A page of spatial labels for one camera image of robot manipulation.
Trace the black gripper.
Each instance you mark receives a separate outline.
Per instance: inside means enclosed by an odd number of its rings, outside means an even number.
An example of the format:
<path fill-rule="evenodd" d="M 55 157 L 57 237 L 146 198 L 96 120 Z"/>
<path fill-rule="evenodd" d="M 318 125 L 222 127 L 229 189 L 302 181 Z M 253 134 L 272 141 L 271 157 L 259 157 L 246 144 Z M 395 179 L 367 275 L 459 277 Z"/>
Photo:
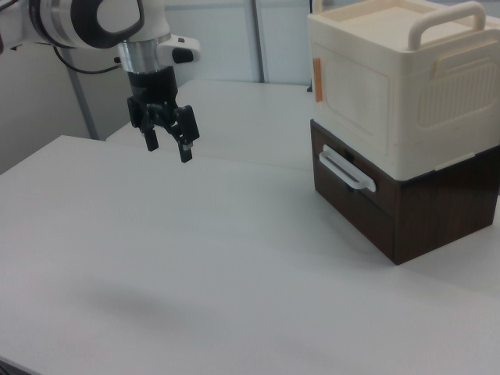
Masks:
<path fill-rule="evenodd" d="M 159 147 L 155 126 L 164 127 L 177 143 L 180 160 L 192 160 L 191 148 L 200 133 L 193 108 L 178 107 L 177 79 L 174 68 L 152 73 L 128 73 L 132 95 L 127 99 L 132 126 L 142 132 L 147 149 Z"/>

